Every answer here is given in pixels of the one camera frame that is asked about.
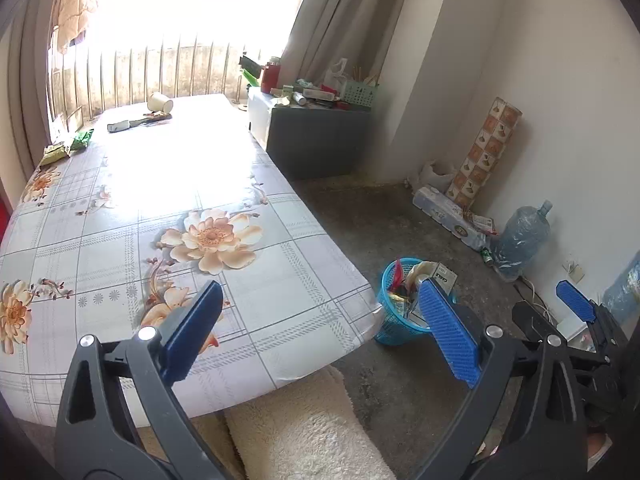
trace green snack bag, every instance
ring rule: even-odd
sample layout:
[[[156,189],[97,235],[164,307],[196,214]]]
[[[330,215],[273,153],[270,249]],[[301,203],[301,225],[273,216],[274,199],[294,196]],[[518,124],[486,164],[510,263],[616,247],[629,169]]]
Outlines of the green snack bag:
[[[73,150],[82,150],[89,145],[89,141],[91,140],[91,136],[94,134],[94,129],[87,130],[86,132],[78,132],[74,137],[74,141],[71,143],[70,149]]]

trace white plastic bag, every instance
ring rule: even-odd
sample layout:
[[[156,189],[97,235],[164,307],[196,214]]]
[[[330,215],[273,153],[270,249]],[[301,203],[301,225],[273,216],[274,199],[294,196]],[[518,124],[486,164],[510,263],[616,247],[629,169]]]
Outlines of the white plastic bag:
[[[329,66],[324,73],[324,81],[322,84],[329,86],[338,91],[338,94],[342,92],[342,86],[347,81],[347,77],[344,75],[344,69],[347,66],[347,59],[343,57],[340,61]]]
[[[456,168],[452,164],[445,164],[439,160],[428,160],[424,163],[419,174],[409,175],[407,180],[414,193],[423,186],[432,186],[439,192],[445,193],[455,176]]]

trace wall socket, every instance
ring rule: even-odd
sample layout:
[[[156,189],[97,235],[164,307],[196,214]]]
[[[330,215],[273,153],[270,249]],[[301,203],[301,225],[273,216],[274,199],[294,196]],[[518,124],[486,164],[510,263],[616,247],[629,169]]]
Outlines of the wall socket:
[[[566,260],[562,264],[562,268],[567,272],[569,279],[576,285],[584,278],[584,269],[575,260]]]

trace beige flower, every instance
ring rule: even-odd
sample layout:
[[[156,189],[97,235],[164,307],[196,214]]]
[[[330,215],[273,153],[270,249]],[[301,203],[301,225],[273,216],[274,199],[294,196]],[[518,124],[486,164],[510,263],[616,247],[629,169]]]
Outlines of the beige flower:
[[[5,285],[0,295],[0,341],[5,354],[14,353],[15,343],[27,342],[31,324],[31,309],[27,308],[33,293],[25,282]]]
[[[262,228],[249,224],[249,215],[231,218],[220,209],[207,209],[198,214],[191,211],[184,219],[186,232],[167,229],[160,241],[172,246],[171,257],[179,262],[199,260],[200,270],[217,274],[223,264],[242,269],[255,260],[255,253],[247,250],[262,238]]]
[[[177,288],[172,286],[164,292],[164,303],[154,305],[142,318],[140,326],[160,326],[172,311],[185,308],[184,301],[189,293],[189,287]],[[210,333],[204,341],[199,353],[203,353],[210,346],[218,346],[218,340]]]
[[[23,202],[29,202],[34,198],[41,197],[47,187],[53,186],[60,178],[60,172],[54,171],[55,168],[49,168],[47,171],[38,173],[33,180],[27,183],[24,188]]]
[[[111,189],[108,186],[102,186],[102,190],[99,196],[100,198],[97,198],[95,200],[96,207],[108,207],[108,208],[116,207],[111,197]]]

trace water bottle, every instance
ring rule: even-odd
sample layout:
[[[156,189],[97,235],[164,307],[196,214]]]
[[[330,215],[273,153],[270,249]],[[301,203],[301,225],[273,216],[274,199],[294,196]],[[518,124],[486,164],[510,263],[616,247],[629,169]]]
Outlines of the water bottle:
[[[606,306],[626,335],[633,332],[640,310],[640,252],[626,266],[602,297]]]
[[[546,214],[552,203],[545,200],[540,209],[530,205],[519,208],[500,236],[492,241],[494,269],[506,282],[513,282],[536,255],[549,236]]]

